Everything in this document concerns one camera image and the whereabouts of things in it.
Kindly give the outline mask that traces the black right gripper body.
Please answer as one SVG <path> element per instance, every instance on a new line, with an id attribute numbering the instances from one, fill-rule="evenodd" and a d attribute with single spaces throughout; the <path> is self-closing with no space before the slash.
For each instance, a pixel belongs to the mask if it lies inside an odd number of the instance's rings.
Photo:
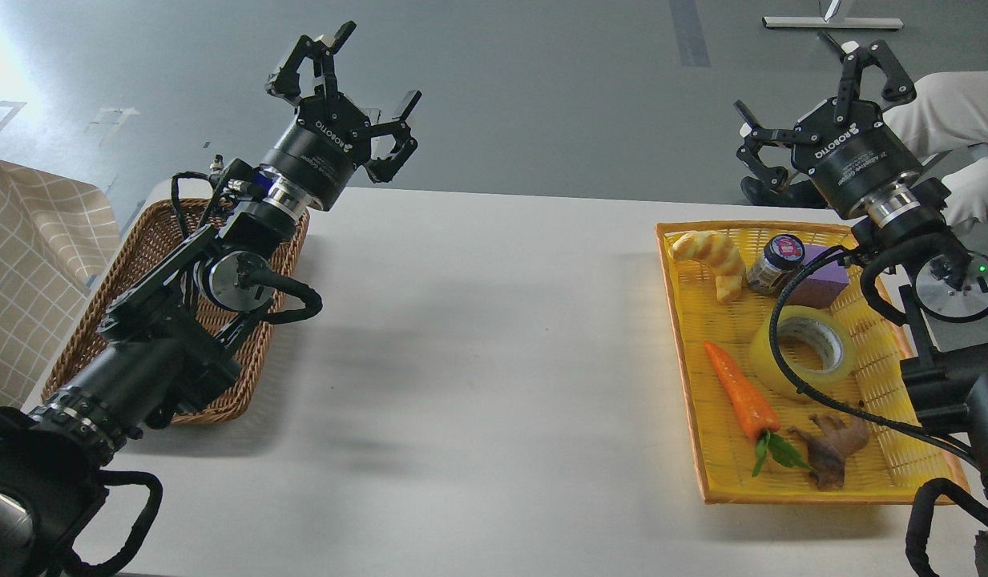
<path id="1" fill-rule="evenodd" d="M 794 128 L 806 135 L 806 143 L 793 146 L 793 166 L 839 218 L 851 220 L 866 215 L 865 197 L 913 185 L 922 166 L 886 125 L 878 103 L 850 103 L 843 125 L 835 112 L 837 100 L 831 98 L 798 119 Z"/>

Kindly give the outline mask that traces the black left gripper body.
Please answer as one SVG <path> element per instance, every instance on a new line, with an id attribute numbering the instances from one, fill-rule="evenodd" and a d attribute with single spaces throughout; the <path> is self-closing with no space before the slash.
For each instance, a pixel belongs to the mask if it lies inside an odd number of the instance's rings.
<path id="1" fill-rule="evenodd" d="M 312 208 L 329 211 L 368 160 L 368 146 L 351 140 L 351 132 L 368 123 L 368 115 L 347 95 L 337 96 L 335 109 L 329 109 L 324 96 L 308 96 L 293 108 L 291 124 L 260 167 L 306 191 Z"/>

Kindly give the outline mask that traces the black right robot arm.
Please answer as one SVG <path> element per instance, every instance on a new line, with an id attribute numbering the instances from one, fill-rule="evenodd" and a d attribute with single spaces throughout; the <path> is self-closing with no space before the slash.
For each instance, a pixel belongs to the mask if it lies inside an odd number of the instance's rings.
<path id="1" fill-rule="evenodd" d="M 766 128 L 741 102 L 745 121 L 738 158 L 773 191 L 790 183 L 785 167 L 760 159 L 765 146 L 790 150 L 794 171 L 807 176 L 839 218 L 853 222 L 855 248 L 827 249 L 780 293 L 766 322 L 766 358 L 780 375 L 827 408 L 841 410 L 947 450 L 980 475 L 977 500 L 958 482 L 937 478 L 916 492 L 906 535 L 906 556 L 919 576 L 932 576 L 927 554 L 934 504 L 947 498 L 981 523 L 974 558 L 988 576 L 988 341 L 951 348 L 939 325 L 971 325 L 988 317 L 988 256 L 970 251 L 945 221 L 949 189 L 929 178 L 933 160 L 919 160 L 893 133 L 885 113 L 916 98 L 915 85 L 889 45 L 881 40 L 841 43 L 822 39 L 841 63 L 834 96 L 790 128 Z M 868 306 L 886 321 L 907 326 L 914 357 L 900 364 L 901 379 L 916 416 L 909 425 L 849 408 L 798 376 L 778 342 L 780 315 L 792 289 L 833 262 L 856 265 Z"/>

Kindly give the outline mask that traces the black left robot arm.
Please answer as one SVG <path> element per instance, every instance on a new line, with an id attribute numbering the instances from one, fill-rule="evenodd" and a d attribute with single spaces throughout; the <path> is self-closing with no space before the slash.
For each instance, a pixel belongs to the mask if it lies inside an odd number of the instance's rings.
<path id="1" fill-rule="evenodd" d="M 139 552 L 163 483 L 110 470 L 128 441 L 207 409 L 240 379 L 240 347 L 263 325 L 317 315 L 321 295 L 270 260 L 307 209 L 328 211 L 359 168 L 387 183 L 417 150 L 407 92 L 380 122 L 337 86 L 356 29 L 296 40 L 267 94 L 293 121 L 262 162 L 216 159 L 171 179 L 181 241 L 121 293 L 99 324 L 106 349 L 45 402 L 0 408 L 0 576 L 113 576 Z"/>

